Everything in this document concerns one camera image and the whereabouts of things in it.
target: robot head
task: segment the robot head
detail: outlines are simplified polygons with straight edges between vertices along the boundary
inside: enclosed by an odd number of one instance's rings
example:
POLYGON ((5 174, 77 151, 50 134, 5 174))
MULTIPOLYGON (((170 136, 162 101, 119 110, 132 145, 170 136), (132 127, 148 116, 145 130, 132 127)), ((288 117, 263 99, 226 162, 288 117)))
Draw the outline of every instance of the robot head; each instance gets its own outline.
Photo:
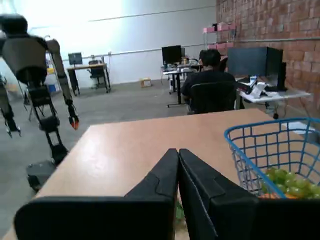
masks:
POLYGON ((0 30, 6 35, 23 35, 27 33, 28 22, 19 14, 1 14, 0 30))

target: black shirt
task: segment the black shirt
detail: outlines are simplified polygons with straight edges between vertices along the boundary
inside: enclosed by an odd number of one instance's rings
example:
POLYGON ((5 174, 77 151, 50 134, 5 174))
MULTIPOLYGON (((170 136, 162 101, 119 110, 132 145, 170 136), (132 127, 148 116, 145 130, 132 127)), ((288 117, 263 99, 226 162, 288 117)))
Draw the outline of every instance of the black shirt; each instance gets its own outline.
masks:
POLYGON ((235 77, 227 72, 217 70, 207 70, 190 74, 182 88, 181 93, 191 98, 191 87, 195 84, 218 83, 218 82, 236 82, 235 77))

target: white wall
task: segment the white wall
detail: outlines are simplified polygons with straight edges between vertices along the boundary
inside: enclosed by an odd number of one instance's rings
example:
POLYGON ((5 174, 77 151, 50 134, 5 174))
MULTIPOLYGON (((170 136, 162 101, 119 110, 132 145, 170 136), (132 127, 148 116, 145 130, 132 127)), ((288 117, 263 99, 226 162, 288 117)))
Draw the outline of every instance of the white wall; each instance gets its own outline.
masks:
MULTIPOLYGON (((83 57, 112 52, 112 84, 160 79, 164 46, 189 46, 186 54, 198 58, 202 29, 216 22, 216 0, 56 0, 54 4, 15 0, 14 4, 27 18, 30 33, 50 35, 60 42, 65 60, 72 52, 82 52, 83 57)), ((93 84, 86 70, 77 71, 77 78, 80 87, 93 84)))

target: humanoid robot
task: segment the humanoid robot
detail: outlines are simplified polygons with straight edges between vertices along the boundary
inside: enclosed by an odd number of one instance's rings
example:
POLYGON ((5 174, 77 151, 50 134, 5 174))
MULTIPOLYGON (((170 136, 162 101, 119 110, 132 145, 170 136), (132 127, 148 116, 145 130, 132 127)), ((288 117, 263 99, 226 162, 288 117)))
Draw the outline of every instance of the humanoid robot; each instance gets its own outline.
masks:
MULTIPOLYGON (((79 118, 73 105, 59 43, 55 39, 46 41, 41 37, 29 35, 27 29, 28 22, 23 16, 18 14, 0 15, 0 30, 2 31, 0 31, 0 57, 9 66, 16 79, 27 85, 28 96, 39 121, 39 128, 44 131, 51 149, 52 161, 30 164, 27 167, 29 185, 34 190, 38 190, 68 153, 59 135, 60 121, 57 111, 52 103, 48 88, 44 85, 47 76, 46 52, 52 56, 64 102, 69 112, 69 122, 75 130, 79 126, 79 118), (49 106, 51 116, 39 116, 37 108, 42 106, 49 106), (58 144, 53 144, 51 133, 56 134, 58 144)), ((14 132, 21 135, 21 130, 14 120, 14 113, 4 83, 1 81, 0 109, 10 137, 14 132)))

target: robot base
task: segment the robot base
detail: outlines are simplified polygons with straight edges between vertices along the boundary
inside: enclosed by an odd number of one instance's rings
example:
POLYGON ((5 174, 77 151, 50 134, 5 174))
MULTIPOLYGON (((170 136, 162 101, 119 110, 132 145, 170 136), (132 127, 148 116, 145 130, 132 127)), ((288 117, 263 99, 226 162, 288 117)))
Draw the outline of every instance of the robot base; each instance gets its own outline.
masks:
POLYGON ((39 191, 55 170, 56 166, 51 161, 29 164, 26 174, 30 187, 36 192, 39 191))

